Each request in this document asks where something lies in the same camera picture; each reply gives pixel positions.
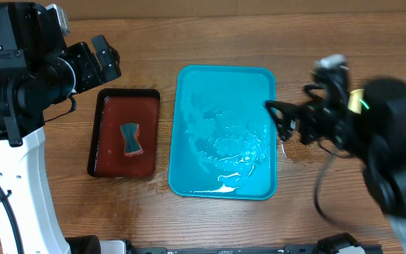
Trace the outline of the green and orange sponge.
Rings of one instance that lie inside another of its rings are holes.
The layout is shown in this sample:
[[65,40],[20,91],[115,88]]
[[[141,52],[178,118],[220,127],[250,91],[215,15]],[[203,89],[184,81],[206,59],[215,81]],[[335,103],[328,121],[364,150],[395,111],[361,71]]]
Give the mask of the green and orange sponge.
[[124,139],[124,155],[134,157],[144,152],[139,141],[140,125],[138,123],[125,123],[120,126]]

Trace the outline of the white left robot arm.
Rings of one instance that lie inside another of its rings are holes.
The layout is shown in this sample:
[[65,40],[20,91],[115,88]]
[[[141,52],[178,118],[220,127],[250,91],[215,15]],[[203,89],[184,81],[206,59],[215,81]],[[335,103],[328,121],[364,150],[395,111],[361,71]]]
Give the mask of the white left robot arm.
[[120,77],[118,52],[99,35],[72,46],[66,12],[0,3],[0,241],[5,253],[126,253],[124,240],[65,237],[45,167],[44,111]]

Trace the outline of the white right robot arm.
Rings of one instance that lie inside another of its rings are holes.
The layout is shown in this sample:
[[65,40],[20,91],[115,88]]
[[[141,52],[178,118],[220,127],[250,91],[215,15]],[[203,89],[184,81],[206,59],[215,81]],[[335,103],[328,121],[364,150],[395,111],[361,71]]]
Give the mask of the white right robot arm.
[[389,77],[368,80],[358,101],[360,111],[354,112],[348,106],[346,66],[318,67],[312,76],[312,83],[304,87],[308,102],[265,103],[278,136],[286,141],[297,131],[304,145],[333,143],[322,172],[340,151],[360,159],[369,194],[406,252],[406,82]]

